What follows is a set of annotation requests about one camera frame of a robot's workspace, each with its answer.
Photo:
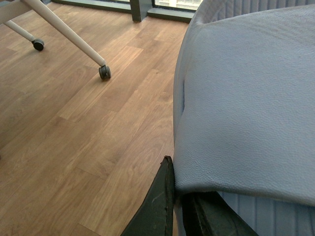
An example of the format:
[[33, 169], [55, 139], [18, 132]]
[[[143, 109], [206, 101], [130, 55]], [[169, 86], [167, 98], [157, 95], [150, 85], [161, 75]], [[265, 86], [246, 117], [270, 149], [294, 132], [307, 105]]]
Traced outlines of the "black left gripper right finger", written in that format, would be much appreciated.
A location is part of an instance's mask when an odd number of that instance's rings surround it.
[[188, 236], [256, 236], [257, 233], [218, 192], [182, 197], [183, 225]]

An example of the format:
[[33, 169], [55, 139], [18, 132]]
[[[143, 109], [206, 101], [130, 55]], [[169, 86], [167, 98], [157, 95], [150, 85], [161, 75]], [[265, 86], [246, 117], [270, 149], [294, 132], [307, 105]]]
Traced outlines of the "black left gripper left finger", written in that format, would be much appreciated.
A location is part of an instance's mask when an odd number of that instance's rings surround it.
[[140, 208], [121, 235], [173, 235], [175, 177], [172, 158], [165, 156]]

